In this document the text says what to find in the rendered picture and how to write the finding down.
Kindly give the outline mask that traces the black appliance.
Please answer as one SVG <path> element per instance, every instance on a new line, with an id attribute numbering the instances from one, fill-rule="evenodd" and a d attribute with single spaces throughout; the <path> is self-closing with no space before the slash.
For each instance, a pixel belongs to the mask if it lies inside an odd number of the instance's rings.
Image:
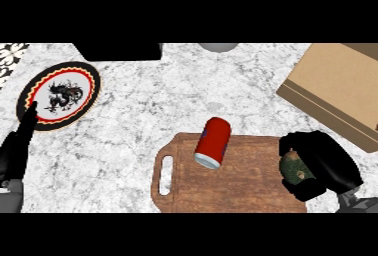
<path id="1" fill-rule="evenodd" d="M 84 59 L 99 61 L 155 61 L 162 57 L 161 43 L 75 43 Z"/>

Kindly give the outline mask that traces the cardboard box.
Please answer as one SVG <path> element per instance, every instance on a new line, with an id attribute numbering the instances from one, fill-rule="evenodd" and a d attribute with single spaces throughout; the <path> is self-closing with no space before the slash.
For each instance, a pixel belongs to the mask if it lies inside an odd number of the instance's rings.
<path id="1" fill-rule="evenodd" d="M 313 43 L 276 94 L 364 152 L 378 151 L 378 43 Z"/>

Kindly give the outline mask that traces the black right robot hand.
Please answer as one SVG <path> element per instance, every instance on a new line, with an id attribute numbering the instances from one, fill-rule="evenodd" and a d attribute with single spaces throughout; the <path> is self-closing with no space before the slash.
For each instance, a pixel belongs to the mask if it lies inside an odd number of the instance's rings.
<path id="1" fill-rule="evenodd" d="M 357 165 L 331 136 L 320 132 L 294 132 L 279 139 L 280 158 L 295 151 L 314 177 L 292 185 L 282 179 L 282 184 L 295 198 L 305 202 L 326 190 L 342 194 L 362 184 Z"/>

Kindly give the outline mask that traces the decorated plate with dragon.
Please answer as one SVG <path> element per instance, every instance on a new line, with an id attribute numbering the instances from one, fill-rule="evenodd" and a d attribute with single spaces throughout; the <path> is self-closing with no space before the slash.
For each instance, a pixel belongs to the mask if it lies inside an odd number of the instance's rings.
<path id="1" fill-rule="evenodd" d="M 37 102 L 37 131 L 53 131 L 71 125 L 90 110 L 102 89 L 96 68 L 78 61 L 62 62 L 44 69 L 29 80 L 16 103 L 22 119 Z"/>

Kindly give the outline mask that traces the red can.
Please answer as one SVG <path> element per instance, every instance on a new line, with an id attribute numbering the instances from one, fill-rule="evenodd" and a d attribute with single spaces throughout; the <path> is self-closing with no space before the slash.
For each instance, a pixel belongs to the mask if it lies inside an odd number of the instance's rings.
<path id="1" fill-rule="evenodd" d="M 212 117 L 206 121 L 193 156 L 195 161 L 214 170 L 221 166 L 230 131 L 230 124 L 224 119 Z"/>

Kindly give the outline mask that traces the grey round object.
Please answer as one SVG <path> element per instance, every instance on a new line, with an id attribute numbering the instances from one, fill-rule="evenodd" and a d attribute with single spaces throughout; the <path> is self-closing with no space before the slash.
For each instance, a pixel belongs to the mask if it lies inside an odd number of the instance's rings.
<path id="1" fill-rule="evenodd" d="M 201 43 L 199 46 L 209 52 L 229 52 L 236 46 L 236 43 Z"/>

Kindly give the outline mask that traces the brown wooden cutting board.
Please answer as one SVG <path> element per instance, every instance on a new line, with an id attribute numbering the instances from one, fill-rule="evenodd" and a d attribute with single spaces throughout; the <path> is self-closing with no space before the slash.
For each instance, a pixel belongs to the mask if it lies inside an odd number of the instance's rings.
<path id="1" fill-rule="evenodd" d="M 305 204 L 282 185 L 279 139 L 233 135 L 223 163 L 211 170 L 195 162 L 201 135 L 178 133 L 155 157 L 150 197 L 164 213 L 304 213 Z"/>

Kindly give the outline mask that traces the green squash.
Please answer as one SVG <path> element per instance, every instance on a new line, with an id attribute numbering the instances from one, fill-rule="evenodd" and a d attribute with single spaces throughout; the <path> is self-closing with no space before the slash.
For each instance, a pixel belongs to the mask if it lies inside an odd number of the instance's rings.
<path id="1" fill-rule="evenodd" d="M 289 151 L 280 158 L 279 170 L 283 180 L 292 185 L 314 177 L 295 151 Z"/>

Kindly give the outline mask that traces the black and white patterned tile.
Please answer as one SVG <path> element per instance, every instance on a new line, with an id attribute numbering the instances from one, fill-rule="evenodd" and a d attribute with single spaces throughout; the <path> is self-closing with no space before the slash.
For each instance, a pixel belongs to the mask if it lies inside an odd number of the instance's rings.
<path id="1" fill-rule="evenodd" d="M 0 89 L 26 52 L 28 43 L 0 43 Z"/>

